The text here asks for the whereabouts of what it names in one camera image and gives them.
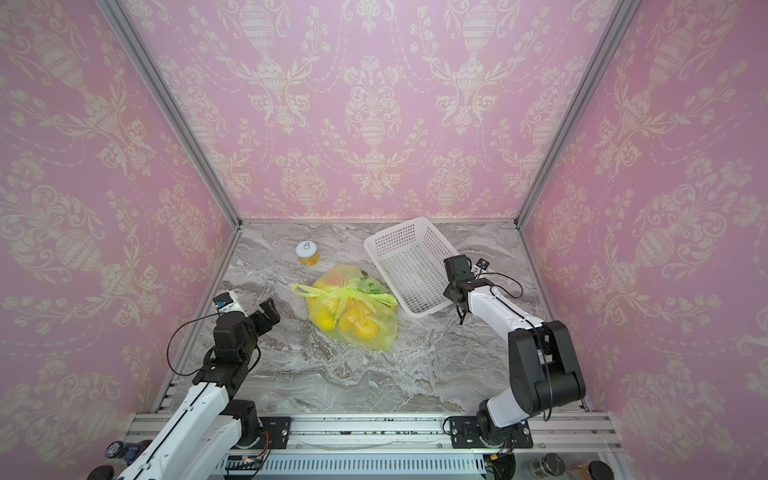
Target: floral pattern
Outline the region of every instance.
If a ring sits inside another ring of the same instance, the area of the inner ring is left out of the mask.
[[[147,26],[161,22],[131,4]],[[94,3],[0,3],[10,478],[84,478],[104,463],[129,416],[151,408],[170,319],[194,314],[231,231],[106,25]],[[197,72],[167,72],[190,112],[228,127]]]
[[[244,218],[381,220],[516,217],[616,1],[123,3]]]
[[[637,478],[765,478],[766,5],[642,2],[524,234]]]

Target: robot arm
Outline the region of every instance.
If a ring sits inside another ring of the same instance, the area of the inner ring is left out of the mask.
[[[194,377],[179,409],[118,480],[204,480],[233,445],[252,446],[263,432],[250,400],[234,400],[248,375],[259,336],[280,321],[272,299],[249,316],[234,293],[214,298],[220,316],[214,347]],[[88,478],[111,478],[94,470]]]
[[[514,424],[584,398],[584,378],[565,325],[544,322],[515,305],[500,294],[502,289],[493,282],[472,273],[466,255],[444,262],[449,279],[444,295],[456,305],[461,321],[467,313],[474,314],[508,346],[509,388],[483,401],[478,411],[478,424],[486,442],[502,443]]]

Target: black mounting plate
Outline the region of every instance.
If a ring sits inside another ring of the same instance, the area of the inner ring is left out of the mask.
[[[451,445],[454,449],[488,449],[503,445],[486,445],[480,439],[480,425],[474,416],[448,417],[451,432]],[[507,448],[532,449],[533,439],[528,422],[518,423],[511,427],[510,443]]]
[[[290,435],[290,417],[259,417],[264,430],[270,436],[269,450],[285,450],[288,446],[288,437]],[[260,435],[259,439],[251,447],[254,450],[264,448],[265,435]]]

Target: yellow plastic bag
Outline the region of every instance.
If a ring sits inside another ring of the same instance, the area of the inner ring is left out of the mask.
[[[336,265],[312,286],[291,290],[306,297],[310,320],[331,339],[386,351],[397,337],[397,300],[356,266]]]

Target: bag handle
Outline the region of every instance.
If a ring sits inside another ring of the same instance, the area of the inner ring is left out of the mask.
[[[319,297],[327,297],[334,300],[339,300],[339,308],[336,310],[336,319],[339,319],[341,317],[341,314],[344,313],[346,310],[346,304],[349,300],[359,300],[365,305],[370,308],[371,310],[376,310],[376,306],[373,302],[381,303],[384,306],[392,307],[397,305],[397,299],[390,295],[389,293],[366,293],[361,292],[357,288],[352,288],[351,286],[348,286],[349,283],[354,283],[356,280],[350,280],[348,283],[345,283],[343,286],[337,286],[337,285],[327,285],[323,286],[321,288],[317,288],[315,286],[309,286],[309,285],[302,285],[300,283],[294,283],[291,286],[291,291],[294,292],[296,295],[303,296],[306,298],[319,298]]]

